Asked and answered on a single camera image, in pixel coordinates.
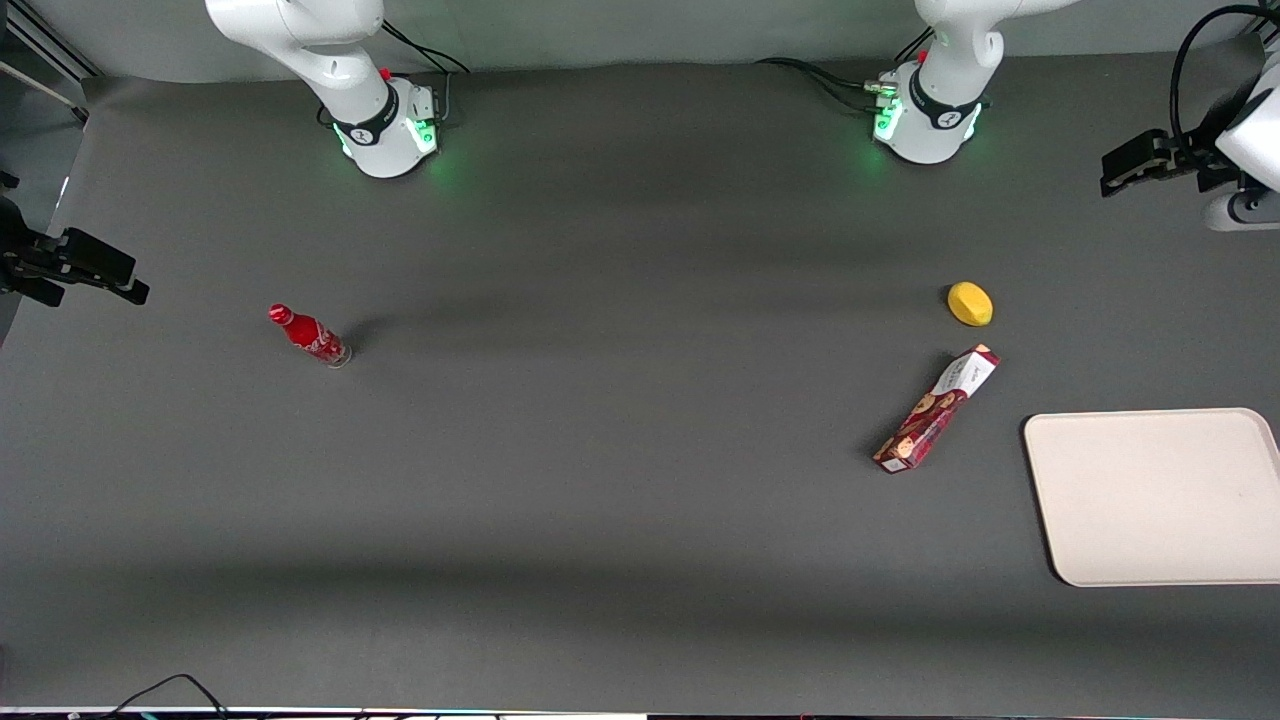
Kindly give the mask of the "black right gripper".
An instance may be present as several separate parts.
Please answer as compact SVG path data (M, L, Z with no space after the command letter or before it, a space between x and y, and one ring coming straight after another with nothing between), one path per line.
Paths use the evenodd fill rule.
M54 240L33 231L20 209L5 197L19 181L1 173L1 295L20 296L47 307L59 307L65 290L63 263L73 272L63 284L84 284L108 291L133 305L143 305L150 286L134 278L136 260L127 252L84 231L67 228L61 234L60 258Z

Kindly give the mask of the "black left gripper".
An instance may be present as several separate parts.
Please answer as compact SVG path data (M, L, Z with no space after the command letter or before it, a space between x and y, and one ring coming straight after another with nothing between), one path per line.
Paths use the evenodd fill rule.
M1238 165L1213 143L1216 135L1199 129L1175 133L1147 129L1101 159L1100 195L1110 199L1135 184L1190 177L1198 193L1240 182Z

